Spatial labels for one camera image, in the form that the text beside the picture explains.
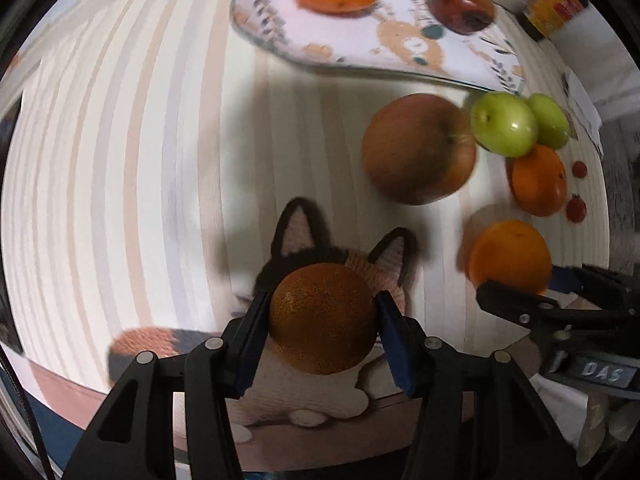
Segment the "bright orange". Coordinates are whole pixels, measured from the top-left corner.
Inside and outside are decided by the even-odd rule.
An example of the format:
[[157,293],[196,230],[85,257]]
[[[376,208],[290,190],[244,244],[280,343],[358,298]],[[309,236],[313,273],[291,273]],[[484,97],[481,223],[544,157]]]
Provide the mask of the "bright orange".
[[542,294],[549,286],[552,259],[541,234],[520,220],[493,223],[475,237],[466,275],[479,288],[494,281],[519,292]]

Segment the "cherry tomato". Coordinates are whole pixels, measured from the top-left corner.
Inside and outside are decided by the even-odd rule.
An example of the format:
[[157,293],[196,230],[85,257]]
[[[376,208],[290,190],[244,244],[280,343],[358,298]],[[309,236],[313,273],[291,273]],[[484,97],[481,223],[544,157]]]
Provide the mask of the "cherry tomato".
[[581,160],[576,160],[572,165],[572,175],[576,179],[583,179],[588,176],[588,167]]
[[570,222],[575,224],[582,223],[588,214],[587,204],[582,199],[582,196],[573,194],[566,204],[565,213],[566,218],[570,220]]

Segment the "small orange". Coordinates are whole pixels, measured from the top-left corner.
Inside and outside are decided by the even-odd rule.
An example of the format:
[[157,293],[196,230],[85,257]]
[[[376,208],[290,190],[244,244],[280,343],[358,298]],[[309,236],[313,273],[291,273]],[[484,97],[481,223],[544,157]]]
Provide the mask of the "small orange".
[[564,205],[565,167],[552,148],[536,144],[526,155],[510,159],[506,173],[515,203],[536,217],[550,217]]

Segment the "green apple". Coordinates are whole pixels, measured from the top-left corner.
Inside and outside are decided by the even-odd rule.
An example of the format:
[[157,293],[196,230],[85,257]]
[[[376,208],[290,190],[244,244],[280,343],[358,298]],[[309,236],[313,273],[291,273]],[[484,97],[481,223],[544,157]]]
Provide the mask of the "green apple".
[[507,158],[528,154],[538,141],[538,124],[528,104],[508,92],[488,92],[470,109],[470,124],[477,142]]
[[538,124],[538,143],[560,150],[570,138],[570,123],[562,107],[542,93],[534,93],[526,100]]

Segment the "dark orange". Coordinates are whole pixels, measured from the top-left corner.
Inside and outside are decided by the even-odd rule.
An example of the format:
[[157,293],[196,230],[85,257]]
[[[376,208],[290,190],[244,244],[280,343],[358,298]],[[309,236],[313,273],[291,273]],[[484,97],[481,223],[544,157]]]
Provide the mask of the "dark orange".
[[355,367],[376,339],[370,288],[344,264],[316,263],[288,274],[269,315],[269,335],[282,358],[309,374]]

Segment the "large brown pear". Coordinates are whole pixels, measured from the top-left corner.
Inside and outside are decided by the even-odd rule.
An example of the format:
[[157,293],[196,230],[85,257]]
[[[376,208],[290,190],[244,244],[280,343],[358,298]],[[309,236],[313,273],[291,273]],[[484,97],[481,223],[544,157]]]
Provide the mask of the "large brown pear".
[[387,104],[362,136],[371,184],[396,203],[421,206],[458,192],[472,176],[477,145],[461,107],[415,93]]

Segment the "white folded paper towel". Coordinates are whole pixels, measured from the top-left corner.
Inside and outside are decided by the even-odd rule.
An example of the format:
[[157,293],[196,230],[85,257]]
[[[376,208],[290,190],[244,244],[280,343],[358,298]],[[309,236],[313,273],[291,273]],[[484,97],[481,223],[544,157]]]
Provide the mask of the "white folded paper towel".
[[590,100],[582,82],[577,75],[567,68],[563,74],[565,93],[567,95],[568,105],[578,122],[588,133],[589,139],[597,150],[600,158],[603,158],[603,146],[600,137],[600,129],[602,127],[602,119]]

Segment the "striped cat table mat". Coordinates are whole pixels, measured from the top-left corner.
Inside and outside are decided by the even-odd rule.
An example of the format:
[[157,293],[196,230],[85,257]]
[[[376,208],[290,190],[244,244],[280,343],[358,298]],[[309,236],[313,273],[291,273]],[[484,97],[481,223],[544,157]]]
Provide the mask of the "striped cat table mat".
[[[469,237],[515,205],[504,160],[425,206],[378,194],[360,140],[411,93],[456,104],[477,89],[408,74],[309,67],[234,27],[232,0],[79,0],[1,84],[13,131],[2,258],[20,348],[11,359],[43,420],[87,427],[141,350],[189,350],[250,304],[280,215],[320,209],[331,243],[374,292],[433,335],[484,356],[523,331],[480,312]],[[564,64],[506,11],[524,96],[566,99]]]

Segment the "soy sauce bottle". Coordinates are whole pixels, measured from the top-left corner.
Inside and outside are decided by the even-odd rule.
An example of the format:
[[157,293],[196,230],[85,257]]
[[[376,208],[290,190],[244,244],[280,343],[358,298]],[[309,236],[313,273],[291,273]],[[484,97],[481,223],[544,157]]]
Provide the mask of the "soy sauce bottle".
[[539,42],[549,39],[588,6],[589,0],[530,0],[516,19],[524,32]]

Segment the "dark red apple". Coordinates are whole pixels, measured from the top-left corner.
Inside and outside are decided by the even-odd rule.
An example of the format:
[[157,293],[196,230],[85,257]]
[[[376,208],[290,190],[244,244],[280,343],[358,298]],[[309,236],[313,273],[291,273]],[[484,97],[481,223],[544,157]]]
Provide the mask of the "dark red apple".
[[459,35],[470,36],[495,23],[492,0],[425,0],[437,21]]

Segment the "patterned oval plate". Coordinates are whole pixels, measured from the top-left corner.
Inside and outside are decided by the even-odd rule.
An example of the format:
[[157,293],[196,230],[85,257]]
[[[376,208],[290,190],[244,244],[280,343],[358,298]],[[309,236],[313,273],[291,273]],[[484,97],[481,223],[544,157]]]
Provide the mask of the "patterned oval plate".
[[296,0],[232,0],[236,30],[282,60],[330,70],[408,74],[520,94],[524,65],[497,26],[462,36],[436,21],[426,0],[378,0],[355,15],[329,15]]

